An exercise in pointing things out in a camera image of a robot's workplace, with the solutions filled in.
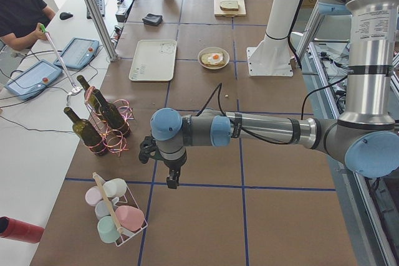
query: computer mouse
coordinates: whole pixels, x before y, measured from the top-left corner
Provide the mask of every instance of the computer mouse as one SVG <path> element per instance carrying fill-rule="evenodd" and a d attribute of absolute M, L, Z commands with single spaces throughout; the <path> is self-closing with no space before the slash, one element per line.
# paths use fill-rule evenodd
<path fill-rule="evenodd" d="M 69 18 L 71 18 L 71 17 L 73 17 L 74 15 L 73 14 L 71 14 L 70 12 L 62 12 L 61 14 L 60 14 L 60 19 L 61 20 L 66 20 L 66 19 L 69 19 Z"/>

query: red cylinder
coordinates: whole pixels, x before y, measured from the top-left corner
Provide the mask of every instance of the red cylinder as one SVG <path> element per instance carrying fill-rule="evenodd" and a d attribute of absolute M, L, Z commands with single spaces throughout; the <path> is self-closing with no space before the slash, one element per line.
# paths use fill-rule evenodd
<path fill-rule="evenodd" d="M 17 219 L 0 217 L 0 237 L 28 243 L 38 243 L 44 229 Z"/>

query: warning label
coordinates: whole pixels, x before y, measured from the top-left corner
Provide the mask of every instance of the warning label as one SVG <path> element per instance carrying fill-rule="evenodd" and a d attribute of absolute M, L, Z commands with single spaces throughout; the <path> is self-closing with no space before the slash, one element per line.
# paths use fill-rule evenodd
<path fill-rule="evenodd" d="M 397 14 L 394 9 L 366 12 L 353 16 L 352 40 L 388 40 L 395 41 Z"/>

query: table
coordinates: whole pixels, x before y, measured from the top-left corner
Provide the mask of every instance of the table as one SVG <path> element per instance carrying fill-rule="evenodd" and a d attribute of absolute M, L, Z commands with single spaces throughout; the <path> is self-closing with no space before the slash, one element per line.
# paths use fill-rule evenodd
<path fill-rule="evenodd" d="M 101 91 L 124 98 L 135 121 L 129 151 L 121 157 L 90 154 L 81 144 L 68 156 L 52 214 L 31 265 L 356 265 L 340 206 L 323 154 L 301 146 L 233 140 L 228 147 L 188 148 L 181 186 L 167 189 L 162 163 L 138 161 L 138 145 L 150 133 L 157 109 L 195 113 L 219 82 L 222 106 L 298 118 L 307 91 L 302 76 L 249 77 L 246 47 L 264 37 L 272 0 L 245 0 L 248 15 L 215 17 L 213 0 L 136 0 Z M 147 13 L 162 14 L 158 27 L 144 26 Z M 140 39 L 176 39 L 171 82 L 128 79 Z M 213 72 L 196 61 L 209 46 L 226 49 L 231 61 Z M 209 104 L 216 108 L 216 101 Z M 312 115 L 310 105 L 306 115 Z M 128 182 L 148 228 L 116 247 L 100 241 L 97 220 L 84 194 L 104 179 Z"/>
<path fill-rule="evenodd" d="M 111 34 L 114 25 L 117 25 L 115 11 L 117 3 L 106 0 L 105 23 Z M 61 21 L 59 14 L 62 11 L 72 12 L 74 16 Z M 67 0 L 48 25 L 54 44 L 62 50 L 73 37 L 98 39 L 99 36 L 92 20 L 86 19 L 86 6 L 84 0 Z M 38 52 L 51 50 L 46 41 L 38 41 L 32 51 Z M 50 52 L 38 54 L 38 58 L 49 62 L 55 60 L 55 55 Z M 34 56 L 26 58 L 19 66 L 20 70 L 28 69 L 37 59 Z M 81 72 L 85 78 L 93 78 L 91 83 L 100 86 L 108 68 L 109 60 L 105 51 L 100 51 L 92 61 L 92 67 L 86 67 Z M 66 91 L 71 90 L 71 85 L 66 75 L 56 86 Z M 12 96 L 7 90 L 0 92 L 0 98 Z M 19 103 L 11 98 L 0 100 L 0 107 Z M 70 99 L 70 104 L 81 116 L 89 115 L 81 92 Z M 72 123 L 64 115 L 66 106 L 66 93 L 60 89 L 49 88 L 39 97 L 14 107 L 4 108 L 1 116 L 18 122 L 28 128 L 41 130 L 54 129 L 72 131 Z M 78 145 L 79 139 L 70 133 L 36 132 L 27 131 L 20 126 L 0 119 L 0 147 L 1 169 L 0 199 L 4 216 L 20 219 L 22 221 L 46 226 L 52 207 L 57 199 L 59 189 L 64 181 L 72 155 Z M 37 244 L 26 244 L 8 239 L 0 239 L 0 256 L 2 264 L 25 266 L 28 265 L 37 249 Z"/>

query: black shirt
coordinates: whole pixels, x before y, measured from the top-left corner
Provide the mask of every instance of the black shirt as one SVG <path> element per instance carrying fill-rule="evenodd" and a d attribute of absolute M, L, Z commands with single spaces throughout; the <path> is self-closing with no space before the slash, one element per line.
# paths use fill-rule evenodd
<path fill-rule="evenodd" d="M 46 6 L 43 0 L 0 0 L 0 37 L 10 33 L 24 37 L 38 22 L 47 26 L 50 19 L 42 12 Z"/>

